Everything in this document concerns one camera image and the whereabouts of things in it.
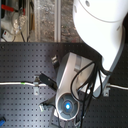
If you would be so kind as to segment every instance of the metal bracket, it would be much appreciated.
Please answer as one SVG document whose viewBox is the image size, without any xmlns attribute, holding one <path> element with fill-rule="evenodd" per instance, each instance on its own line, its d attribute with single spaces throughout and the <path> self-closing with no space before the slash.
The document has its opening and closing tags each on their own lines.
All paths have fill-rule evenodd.
<svg viewBox="0 0 128 128">
<path fill-rule="evenodd" d="M 103 96 L 104 97 L 109 97 L 109 90 L 110 88 L 108 87 L 109 84 L 107 84 L 104 88 L 104 91 L 103 91 Z"/>
<path fill-rule="evenodd" d="M 39 76 L 34 76 L 34 82 L 33 84 L 35 85 L 34 87 L 34 95 L 38 96 L 39 93 Z"/>
<path fill-rule="evenodd" d="M 58 68 L 60 66 L 60 63 L 59 63 L 57 56 L 55 55 L 53 58 L 51 58 L 51 60 L 52 60 L 52 64 L 54 66 L 56 73 L 58 73 Z"/>
<path fill-rule="evenodd" d="M 48 76 L 46 76 L 45 74 L 41 74 L 39 76 L 39 80 L 46 84 L 47 86 L 49 86 L 51 89 L 53 89 L 54 91 L 57 91 L 57 84 L 55 81 L 53 81 L 51 78 L 49 78 Z"/>
</svg>

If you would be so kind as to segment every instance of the pegboard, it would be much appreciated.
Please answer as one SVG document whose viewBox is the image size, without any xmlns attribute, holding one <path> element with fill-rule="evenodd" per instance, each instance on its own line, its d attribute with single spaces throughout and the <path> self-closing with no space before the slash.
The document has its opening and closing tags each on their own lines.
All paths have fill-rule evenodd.
<svg viewBox="0 0 128 128">
<path fill-rule="evenodd" d="M 89 59 L 98 54 L 82 43 L 0 43 L 0 82 L 34 81 L 34 75 L 41 72 L 56 80 L 51 57 L 57 55 L 61 61 L 68 52 L 74 52 Z M 110 83 L 128 87 L 128 45 L 125 45 Z M 48 128 L 52 108 L 40 112 L 38 105 L 55 95 L 50 88 L 40 87 L 40 95 L 34 96 L 31 86 L 0 86 L 0 117 L 6 118 L 1 128 Z M 127 128 L 128 92 L 111 88 L 109 97 L 92 100 L 84 119 L 84 128 Z"/>
</svg>

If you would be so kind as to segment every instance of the blue light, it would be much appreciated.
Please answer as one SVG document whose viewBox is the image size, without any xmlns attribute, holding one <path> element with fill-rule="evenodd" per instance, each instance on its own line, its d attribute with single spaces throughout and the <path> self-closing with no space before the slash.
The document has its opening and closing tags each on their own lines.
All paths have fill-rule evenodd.
<svg viewBox="0 0 128 128">
<path fill-rule="evenodd" d="M 66 109 L 70 109 L 70 104 L 69 103 L 66 104 Z"/>
</svg>

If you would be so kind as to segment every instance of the electronic device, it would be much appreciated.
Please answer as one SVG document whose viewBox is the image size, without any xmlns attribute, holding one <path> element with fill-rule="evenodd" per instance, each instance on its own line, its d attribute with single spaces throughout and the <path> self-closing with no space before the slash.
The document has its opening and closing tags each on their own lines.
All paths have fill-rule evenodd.
<svg viewBox="0 0 128 128">
<path fill-rule="evenodd" d="M 91 98 L 102 93 L 123 50 L 125 29 L 123 20 L 128 12 L 127 0 L 74 0 L 73 20 L 82 40 L 100 54 L 93 62 L 69 53 L 60 63 L 54 104 L 59 118 L 74 119 L 83 103 L 80 127 L 85 117 L 84 104 L 89 106 Z M 78 91 L 85 92 L 80 101 Z"/>
</svg>

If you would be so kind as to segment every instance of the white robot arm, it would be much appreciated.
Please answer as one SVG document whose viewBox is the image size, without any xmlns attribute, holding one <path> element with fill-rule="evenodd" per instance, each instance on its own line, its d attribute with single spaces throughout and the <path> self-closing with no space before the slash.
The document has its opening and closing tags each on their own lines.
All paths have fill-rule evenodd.
<svg viewBox="0 0 128 128">
<path fill-rule="evenodd" d="M 125 38 L 122 24 L 127 12 L 128 0 L 74 0 L 73 20 L 76 30 L 83 41 L 102 56 L 101 66 L 104 71 L 112 72 L 121 55 Z M 75 118 L 79 110 L 79 102 L 75 101 L 70 90 L 72 79 L 77 74 L 75 69 L 77 67 L 80 70 L 90 62 L 72 53 L 62 60 L 57 76 L 59 82 L 55 103 L 59 117 L 63 120 Z M 87 80 L 93 68 L 94 65 L 88 67 L 74 81 L 73 92 L 77 98 L 78 86 Z M 109 77 L 104 75 L 103 70 L 101 81 L 104 87 Z M 97 75 L 94 94 L 99 86 L 100 77 Z"/>
</svg>

